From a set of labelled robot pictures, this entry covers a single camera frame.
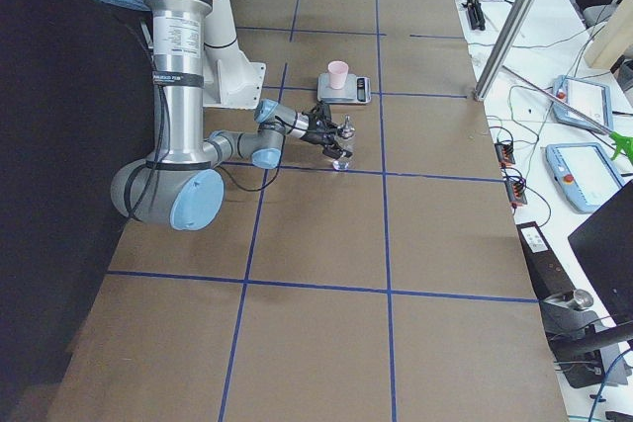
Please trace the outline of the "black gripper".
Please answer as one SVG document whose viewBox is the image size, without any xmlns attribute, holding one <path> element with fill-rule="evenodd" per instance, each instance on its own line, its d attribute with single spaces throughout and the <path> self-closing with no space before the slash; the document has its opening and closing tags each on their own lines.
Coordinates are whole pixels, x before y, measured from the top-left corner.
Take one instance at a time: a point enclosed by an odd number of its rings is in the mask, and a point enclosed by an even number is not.
<svg viewBox="0 0 633 422">
<path fill-rule="evenodd" d="M 310 119 L 307 131 L 302 136 L 302 141 L 322 146 L 322 154 L 328 158 L 341 158 L 345 156 L 345 149 L 336 143 L 337 140 L 346 139 L 346 125 L 337 125 L 327 119 Z"/>
</svg>

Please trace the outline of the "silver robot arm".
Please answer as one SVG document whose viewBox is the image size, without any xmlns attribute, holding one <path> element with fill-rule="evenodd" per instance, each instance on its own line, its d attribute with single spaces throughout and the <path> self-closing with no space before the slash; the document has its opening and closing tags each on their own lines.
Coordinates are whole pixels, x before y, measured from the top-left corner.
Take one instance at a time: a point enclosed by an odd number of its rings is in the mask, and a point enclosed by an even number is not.
<svg viewBox="0 0 633 422">
<path fill-rule="evenodd" d="M 225 184 L 218 169 L 233 158 L 278 167 L 287 137 L 350 157 L 325 103 L 297 112 L 261 98 L 265 65 L 238 45 L 230 0 L 96 0 L 147 12 L 155 141 L 120 169 L 111 199 L 125 217 L 193 231 L 219 212 Z"/>
</svg>

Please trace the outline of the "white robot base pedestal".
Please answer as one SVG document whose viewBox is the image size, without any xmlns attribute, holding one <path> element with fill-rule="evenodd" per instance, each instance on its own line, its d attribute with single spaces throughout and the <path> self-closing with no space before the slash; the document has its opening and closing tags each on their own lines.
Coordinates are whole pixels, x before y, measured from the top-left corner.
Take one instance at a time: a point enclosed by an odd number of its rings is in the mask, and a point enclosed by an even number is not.
<svg viewBox="0 0 633 422">
<path fill-rule="evenodd" d="M 203 28 L 203 106 L 253 110 L 259 103 L 266 65 L 241 50 L 230 0 L 213 0 Z"/>
</svg>

